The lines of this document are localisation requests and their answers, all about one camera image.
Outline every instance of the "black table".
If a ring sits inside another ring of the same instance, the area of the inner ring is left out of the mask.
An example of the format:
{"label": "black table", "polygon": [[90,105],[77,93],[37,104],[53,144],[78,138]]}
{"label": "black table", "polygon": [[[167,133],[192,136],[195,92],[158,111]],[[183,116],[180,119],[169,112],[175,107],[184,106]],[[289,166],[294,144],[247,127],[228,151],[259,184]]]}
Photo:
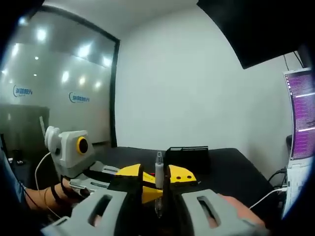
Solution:
{"label": "black table", "polygon": [[[157,151],[131,147],[98,148],[97,160],[106,165],[122,168],[142,164],[147,173],[155,171]],[[250,207],[273,187],[256,167],[237,149],[225,148],[209,151],[211,172],[209,175],[196,175],[201,185],[217,193],[232,196]],[[270,195],[252,210],[268,228],[273,228],[280,221],[277,194]]]}

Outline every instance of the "black panel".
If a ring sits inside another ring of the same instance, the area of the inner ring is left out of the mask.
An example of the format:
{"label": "black panel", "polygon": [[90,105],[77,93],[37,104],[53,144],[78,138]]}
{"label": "black panel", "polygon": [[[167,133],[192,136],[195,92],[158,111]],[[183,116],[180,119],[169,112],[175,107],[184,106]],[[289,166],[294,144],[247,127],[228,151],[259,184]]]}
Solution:
{"label": "black panel", "polygon": [[298,49],[311,29],[308,4],[306,0],[199,0],[197,5],[218,25],[246,69]]}

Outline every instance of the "white cable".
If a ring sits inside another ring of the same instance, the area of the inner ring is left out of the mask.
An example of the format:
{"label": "white cable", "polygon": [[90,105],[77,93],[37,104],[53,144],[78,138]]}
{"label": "white cable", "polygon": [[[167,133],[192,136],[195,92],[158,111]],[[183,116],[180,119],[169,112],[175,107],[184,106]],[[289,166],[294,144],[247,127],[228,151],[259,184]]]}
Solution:
{"label": "white cable", "polygon": [[[49,156],[49,155],[50,155],[50,152],[47,153],[46,155],[44,155],[43,159],[40,160],[38,166],[37,166],[36,169],[35,169],[35,183],[36,183],[36,188],[37,188],[37,191],[38,191],[38,194],[39,194],[40,198],[42,199],[42,201],[45,203],[46,206],[47,206],[47,204],[46,204],[45,198],[43,198],[43,197],[41,196],[40,191],[39,191],[38,181],[37,181],[37,171],[38,171],[38,169],[39,169],[40,164],[41,164],[41,163],[45,160],[45,158],[46,158],[47,156]],[[58,216],[53,210],[51,210],[51,209],[49,208],[49,206],[47,206],[47,208],[48,208],[55,216],[57,216],[59,219],[61,218],[61,217]]]}
{"label": "white cable", "polygon": [[283,188],[278,188],[278,189],[274,189],[272,190],[270,193],[268,193],[265,197],[263,197],[262,199],[260,199],[258,202],[256,202],[254,205],[252,205],[250,207],[250,209],[252,209],[254,206],[256,206],[258,203],[260,203],[262,200],[264,200],[266,197],[268,197],[270,194],[275,193],[275,192],[286,192],[287,191],[287,187],[283,187]]}

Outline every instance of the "wrist strap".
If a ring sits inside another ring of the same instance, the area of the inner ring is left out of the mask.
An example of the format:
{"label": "wrist strap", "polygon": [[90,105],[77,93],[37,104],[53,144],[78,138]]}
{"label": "wrist strap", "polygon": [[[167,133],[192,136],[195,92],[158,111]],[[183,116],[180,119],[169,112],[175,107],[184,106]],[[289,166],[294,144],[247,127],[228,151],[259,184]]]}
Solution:
{"label": "wrist strap", "polygon": [[55,186],[54,186],[54,185],[50,186],[50,190],[51,190],[51,193],[53,194],[53,196],[54,196],[54,198],[55,198],[55,200],[56,200],[56,203],[57,203],[58,205],[66,205],[66,204],[67,204],[67,202],[66,202],[65,200],[62,200],[62,199],[58,196],[58,194],[57,194],[57,192],[56,192],[56,190],[55,190]]}
{"label": "wrist strap", "polygon": [[82,200],[83,198],[79,194],[77,194],[76,192],[70,192],[69,190],[67,190],[65,188],[65,186],[63,185],[63,178],[65,178],[65,177],[61,176],[61,180],[60,180],[60,184],[61,184],[61,188],[63,189],[63,193],[66,194],[66,196],[69,198]]}

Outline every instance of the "computer screen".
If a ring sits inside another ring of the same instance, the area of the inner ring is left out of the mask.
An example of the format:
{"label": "computer screen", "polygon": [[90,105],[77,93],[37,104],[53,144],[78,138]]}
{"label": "computer screen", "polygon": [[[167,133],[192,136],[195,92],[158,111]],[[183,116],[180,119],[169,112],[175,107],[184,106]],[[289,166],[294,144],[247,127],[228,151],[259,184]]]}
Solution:
{"label": "computer screen", "polygon": [[315,140],[315,90],[311,70],[284,74],[293,111],[291,160],[313,156]]}

